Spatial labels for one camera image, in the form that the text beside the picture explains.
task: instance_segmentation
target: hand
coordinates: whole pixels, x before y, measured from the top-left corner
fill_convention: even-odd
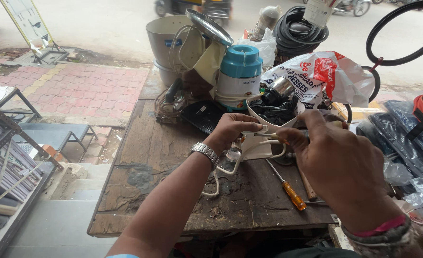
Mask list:
[[[299,169],[350,232],[374,230],[402,214],[384,189],[383,154],[366,137],[328,125],[318,111],[298,120],[305,120],[310,144],[295,128],[279,129],[279,140],[288,140]]]
[[[211,147],[216,155],[231,148],[241,132],[257,132],[262,130],[262,125],[254,117],[239,113],[226,113],[219,120],[213,132],[203,141]]]

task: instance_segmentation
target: signboard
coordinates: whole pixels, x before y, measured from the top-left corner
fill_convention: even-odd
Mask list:
[[[34,52],[46,48],[53,39],[32,0],[0,0]]]

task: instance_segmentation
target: steel lid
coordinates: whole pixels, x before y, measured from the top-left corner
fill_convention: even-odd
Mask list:
[[[228,46],[234,43],[231,35],[229,35],[225,29],[223,29],[216,22],[214,22],[214,20],[210,19],[205,14],[188,8],[186,9],[186,17],[192,21],[197,29],[199,29],[203,34],[207,35],[210,39]]]

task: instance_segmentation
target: left hand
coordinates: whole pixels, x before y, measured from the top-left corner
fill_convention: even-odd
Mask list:
[[[231,145],[244,131],[257,132],[262,130],[254,117],[239,113],[226,113],[219,120],[213,132],[203,141],[212,148],[216,155],[231,148]]]

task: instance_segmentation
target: right hand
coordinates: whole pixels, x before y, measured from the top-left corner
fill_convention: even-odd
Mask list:
[[[279,129],[278,140],[289,142],[299,169],[350,232],[374,230],[402,214],[384,188],[383,154],[366,137],[328,125],[319,111],[298,120],[305,120],[310,144],[295,128]]]

